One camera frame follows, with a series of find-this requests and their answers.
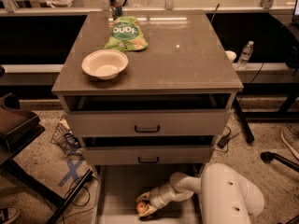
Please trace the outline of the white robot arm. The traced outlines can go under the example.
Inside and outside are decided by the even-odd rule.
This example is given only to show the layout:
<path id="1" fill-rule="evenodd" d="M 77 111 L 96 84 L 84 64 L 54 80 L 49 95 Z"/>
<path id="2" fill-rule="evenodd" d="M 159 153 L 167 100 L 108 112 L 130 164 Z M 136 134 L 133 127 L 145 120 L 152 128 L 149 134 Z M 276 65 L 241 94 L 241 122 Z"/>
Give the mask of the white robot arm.
<path id="1" fill-rule="evenodd" d="M 251 224 L 249 217 L 257 217 L 264 209 L 264 196 L 254 183 L 227 165 L 213 163 L 200 177 L 171 174 L 168 182 L 135 200 L 136 211 L 148 217 L 193 194 L 200 197 L 203 224 Z"/>

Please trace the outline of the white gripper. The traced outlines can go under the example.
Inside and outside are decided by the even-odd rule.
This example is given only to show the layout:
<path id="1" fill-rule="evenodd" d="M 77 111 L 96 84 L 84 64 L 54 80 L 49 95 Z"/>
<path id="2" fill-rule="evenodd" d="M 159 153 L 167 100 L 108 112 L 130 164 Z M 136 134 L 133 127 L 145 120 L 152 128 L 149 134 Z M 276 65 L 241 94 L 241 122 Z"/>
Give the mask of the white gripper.
<path id="1" fill-rule="evenodd" d="M 178 192 L 169 183 L 165 183 L 151 191 L 142 193 L 136 198 L 136 203 L 147 203 L 145 210 L 141 213 L 137 213 L 140 217 L 148 217 L 155 213 L 157 209 L 162 209 L 171 202 L 183 202 L 190 199 L 192 196 L 192 191 L 184 190 L 182 192 Z"/>

